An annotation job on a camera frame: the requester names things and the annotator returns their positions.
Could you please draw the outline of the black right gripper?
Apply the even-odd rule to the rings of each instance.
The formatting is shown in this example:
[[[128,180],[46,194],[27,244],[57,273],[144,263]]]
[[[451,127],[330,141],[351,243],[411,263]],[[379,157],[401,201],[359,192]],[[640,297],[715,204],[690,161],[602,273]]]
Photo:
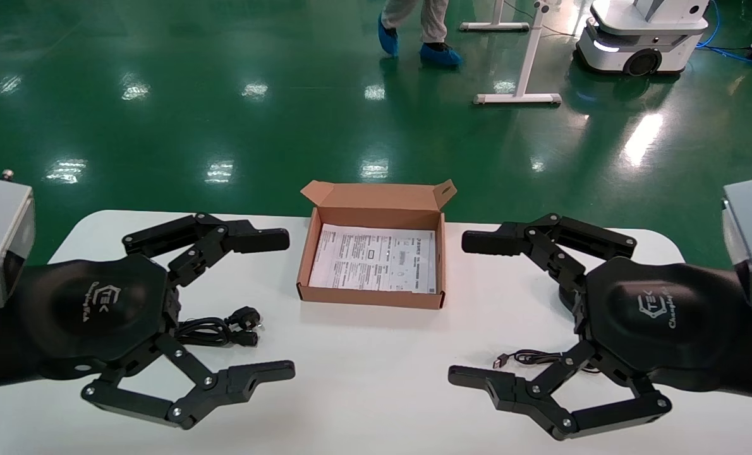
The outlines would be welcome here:
[[[486,391],[497,411],[526,415],[553,439],[566,440],[659,420],[672,403],[651,382],[752,397],[752,307],[734,271],[636,263],[628,259],[633,237],[555,213],[526,224],[503,222],[495,231],[465,231],[461,246],[466,253],[529,257],[574,292],[576,334],[586,340],[533,380],[449,367],[451,385]],[[607,262],[586,275],[564,248]],[[554,392],[597,355],[634,397],[568,411]]]

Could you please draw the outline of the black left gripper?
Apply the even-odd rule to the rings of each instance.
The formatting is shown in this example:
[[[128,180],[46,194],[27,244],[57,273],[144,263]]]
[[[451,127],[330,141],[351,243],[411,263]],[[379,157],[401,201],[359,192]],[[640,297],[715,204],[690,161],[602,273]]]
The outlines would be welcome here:
[[[170,335],[181,310],[176,287],[190,285],[228,253],[287,250],[286,229],[199,212],[131,233],[123,245],[128,256],[118,261],[75,260],[21,273],[0,308],[0,387],[101,373],[82,389],[83,400],[186,431],[217,407],[247,403],[258,385],[295,377],[291,360],[211,372]],[[180,248],[186,251],[169,262],[168,273],[149,259]],[[127,374],[160,355],[193,383],[184,397],[170,401],[119,388]]]

